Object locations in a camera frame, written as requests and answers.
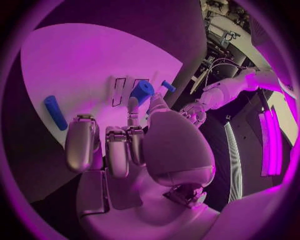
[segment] pink light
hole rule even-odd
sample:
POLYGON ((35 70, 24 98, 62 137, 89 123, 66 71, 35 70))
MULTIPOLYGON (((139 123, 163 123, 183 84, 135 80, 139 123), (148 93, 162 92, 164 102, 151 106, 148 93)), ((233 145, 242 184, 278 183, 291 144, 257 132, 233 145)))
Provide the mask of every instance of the pink light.
POLYGON ((282 139, 278 118, 274 109, 259 115, 263 153, 261 176, 280 175, 282 168, 282 139))
POLYGON ((281 169, 282 169, 282 163, 283 163, 283 143, 282 143, 279 121, 278 121, 278 117, 275 112, 275 109, 272 108, 271 112, 272 112, 272 116, 273 116, 274 129, 275 129, 275 134, 276 134, 276 139, 275 139, 276 140, 276 150, 277 150, 276 174, 280 175, 281 169))

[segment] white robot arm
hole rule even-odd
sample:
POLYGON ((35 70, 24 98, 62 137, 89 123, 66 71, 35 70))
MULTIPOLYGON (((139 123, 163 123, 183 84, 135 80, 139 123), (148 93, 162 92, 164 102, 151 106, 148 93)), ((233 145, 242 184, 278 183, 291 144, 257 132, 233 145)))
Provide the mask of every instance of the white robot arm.
POLYGON ((201 98, 184 106, 180 113, 199 127, 206 120, 206 112, 218 109, 238 97, 241 91, 255 91, 259 88, 281 91, 277 76, 274 72, 257 71, 248 68, 233 78, 225 78, 206 86, 201 98))

